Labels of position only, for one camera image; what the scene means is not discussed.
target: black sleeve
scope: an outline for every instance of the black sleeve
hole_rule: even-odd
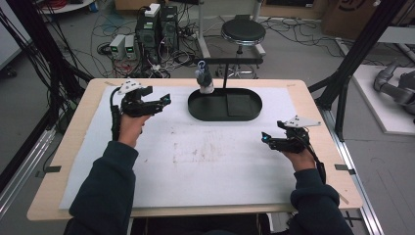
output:
[[[68,234],[125,235],[135,188],[132,170],[138,153],[111,141],[82,183],[69,213]]]
[[[290,224],[291,234],[353,234],[339,210],[339,194],[321,182],[317,169],[295,173],[291,203],[299,211]]]

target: black tray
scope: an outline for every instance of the black tray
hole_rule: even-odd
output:
[[[262,109],[260,97],[244,88],[215,88],[211,94],[196,90],[187,103],[194,118],[206,121],[252,120]]]

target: tabletop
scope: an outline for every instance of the tabletop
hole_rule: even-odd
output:
[[[157,86],[191,86],[198,89],[196,79],[148,79],[138,78],[143,85]],[[27,212],[30,220],[57,220],[69,219],[68,210],[60,210],[59,204],[69,180],[72,163],[82,145],[83,137],[90,125],[95,111],[101,101],[102,94],[108,86],[120,86],[124,79],[96,78],[89,82],[79,106],[70,122],[69,128],[59,146],[50,166],[59,165],[59,172],[47,173],[40,185],[38,192]],[[221,79],[216,79],[215,84],[221,84]],[[229,79],[228,87],[277,87],[287,88],[297,115],[312,118],[324,123],[317,107],[314,104],[305,83],[301,80],[283,79]],[[340,194],[340,209],[358,209],[362,206],[361,198],[347,170],[336,170],[335,165],[343,165],[337,146],[323,124],[310,128],[309,136],[311,144],[320,161],[326,166],[327,183],[333,186]],[[222,213],[247,213],[247,212],[292,212],[294,208],[287,204],[270,205],[225,205],[212,207],[163,207],[133,209],[131,216],[167,216],[185,214],[222,214]]]

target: person's left hand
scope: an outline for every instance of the person's left hand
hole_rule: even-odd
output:
[[[137,144],[137,139],[142,132],[144,122],[148,118],[150,118],[150,116],[130,117],[128,115],[122,115],[118,142],[134,148]]]

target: stool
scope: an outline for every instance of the stool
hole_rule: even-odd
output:
[[[243,46],[255,46],[259,44],[265,37],[265,28],[257,22],[249,19],[234,19],[228,21],[222,26],[222,37],[229,42],[238,44],[236,58],[242,57]],[[251,74],[252,78],[256,78],[256,73],[251,65],[247,65],[251,70],[241,70],[241,65],[234,65],[230,70],[228,77],[241,77],[242,74]]]

